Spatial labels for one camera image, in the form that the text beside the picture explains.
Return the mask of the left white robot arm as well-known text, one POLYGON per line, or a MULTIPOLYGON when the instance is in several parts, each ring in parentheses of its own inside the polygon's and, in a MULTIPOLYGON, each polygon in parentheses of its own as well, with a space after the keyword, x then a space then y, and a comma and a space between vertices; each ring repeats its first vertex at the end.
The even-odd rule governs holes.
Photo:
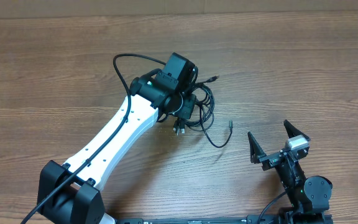
POLYGON ((163 68, 124 84, 126 97, 111 120, 63 164, 49 161, 40 173, 36 207, 53 223, 117 223, 106 213, 101 192, 126 152, 162 115, 177 115, 195 83, 197 66, 173 53, 163 68))

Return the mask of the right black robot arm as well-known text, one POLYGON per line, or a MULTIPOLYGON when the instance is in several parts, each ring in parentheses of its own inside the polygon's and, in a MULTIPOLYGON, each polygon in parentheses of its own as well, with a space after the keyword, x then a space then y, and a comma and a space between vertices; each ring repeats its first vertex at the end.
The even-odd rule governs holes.
POLYGON ((332 223, 329 200, 332 182, 320 175, 307 177, 299 161, 308 155, 310 137, 294 127, 288 120, 283 122, 288 140, 280 151, 266 154, 252 133, 247 133, 250 145, 250 161, 261 164, 262 170, 275 169, 284 192, 274 198, 259 215, 248 215, 256 223, 332 223))

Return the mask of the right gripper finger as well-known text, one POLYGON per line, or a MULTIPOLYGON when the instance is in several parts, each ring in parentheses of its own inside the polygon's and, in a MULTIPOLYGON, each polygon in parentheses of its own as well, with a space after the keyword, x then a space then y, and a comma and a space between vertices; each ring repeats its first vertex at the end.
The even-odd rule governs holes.
POLYGON ((283 125, 285 127, 285 130, 289 138, 294 138, 296 136, 303 136, 307 141, 310 140, 309 136, 307 136, 305 133, 294 127, 294 125, 292 125, 291 122, 289 122, 287 119, 283 121, 283 125))
POLYGON ((261 158, 266 156, 266 153, 263 151, 250 131, 247 133, 247 136, 250 145, 250 161, 253 164, 258 164, 260 163, 261 158))

